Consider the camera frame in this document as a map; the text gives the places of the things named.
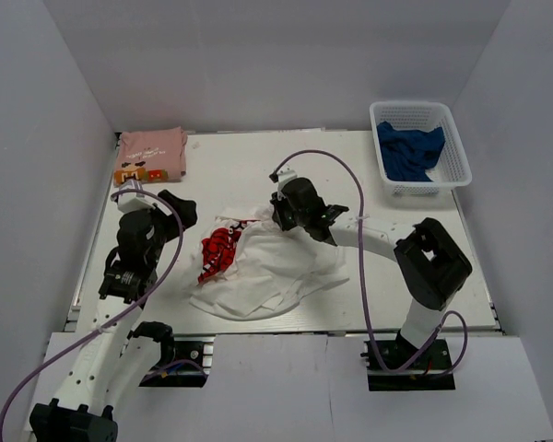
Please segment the white red print t-shirt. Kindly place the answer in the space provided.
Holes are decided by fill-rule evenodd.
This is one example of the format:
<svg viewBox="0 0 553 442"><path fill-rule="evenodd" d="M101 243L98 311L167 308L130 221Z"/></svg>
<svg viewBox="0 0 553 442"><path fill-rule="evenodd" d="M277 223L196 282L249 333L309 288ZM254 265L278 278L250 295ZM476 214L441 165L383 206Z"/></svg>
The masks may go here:
<svg viewBox="0 0 553 442"><path fill-rule="evenodd" d="M190 255L178 293L233 321L274 318L348 281L345 253L302 228L283 231L268 206L227 208Z"/></svg>

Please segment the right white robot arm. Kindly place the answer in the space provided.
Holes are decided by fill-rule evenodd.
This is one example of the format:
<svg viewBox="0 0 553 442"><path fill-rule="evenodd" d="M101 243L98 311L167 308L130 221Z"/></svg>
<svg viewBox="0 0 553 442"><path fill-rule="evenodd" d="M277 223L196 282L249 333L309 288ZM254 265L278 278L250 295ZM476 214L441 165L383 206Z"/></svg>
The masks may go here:
<svg viewBox="0 0 553 442"><path fill-rule="evenodd" d="M346 206L326 204L312 182L294 172L272 173L273 219L283 231L302 228L317 242L358 252L359 290L369 343L367 354L376 369L399 375L421 366L431 355L455 294L471 275L471 262L440 221L427 217L410 225L354 214ZM396 334L395 351L383 355L375 339L366 282L366 254L394 262L412 296L404 324Z"/></svg>

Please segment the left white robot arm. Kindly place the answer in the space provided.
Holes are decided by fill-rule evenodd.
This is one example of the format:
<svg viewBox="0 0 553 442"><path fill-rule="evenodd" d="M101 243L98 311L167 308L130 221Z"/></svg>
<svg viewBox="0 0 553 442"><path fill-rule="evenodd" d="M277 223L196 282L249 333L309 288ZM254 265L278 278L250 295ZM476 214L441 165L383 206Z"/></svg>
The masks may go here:
<svg viewBox="0 0 553 442"><path fill-rule="evenodd" d="M116 192L122 212L107 255L90 333L72 346L76 360L48 403L34 405L29 424L39 441L114 441L118 407L153 366L176 356L171 326L139 318L166 278L158 273L165 245L182 241L197 222L196 203L171 192Z"/></svg>

